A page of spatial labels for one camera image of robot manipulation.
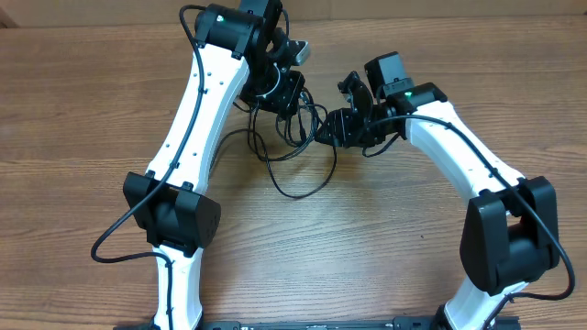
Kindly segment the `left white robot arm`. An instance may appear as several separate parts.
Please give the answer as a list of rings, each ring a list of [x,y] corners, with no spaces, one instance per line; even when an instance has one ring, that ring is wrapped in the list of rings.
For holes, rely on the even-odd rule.
[[[206,197],[220,135],[237,99],[282,119],[293,116],[305,84],[297,71],[309,55],[278,22],[279,1],[237,8],[195,8],[184,24],[193,48],[190,78],[161,148],[142,174],[123,185],[129,212],[145,230],[158,266],[159,302],[148,329],[195,329],[205,248],[219,225],[220,205]]]

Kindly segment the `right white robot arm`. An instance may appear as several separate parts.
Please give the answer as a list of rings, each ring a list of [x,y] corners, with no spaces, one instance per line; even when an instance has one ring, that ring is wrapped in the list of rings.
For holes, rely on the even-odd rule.
[[[560,259],[557,197],[543,176],[526,178],[494,155],[433,83],[415,84],[398,53],[338,83],[349,107],[331,112],[316,141],[335,148],[389,148],[402,138],[426,154],[466,205],[460,240],[465,279],[430,329],[517,329],[498,314]]]

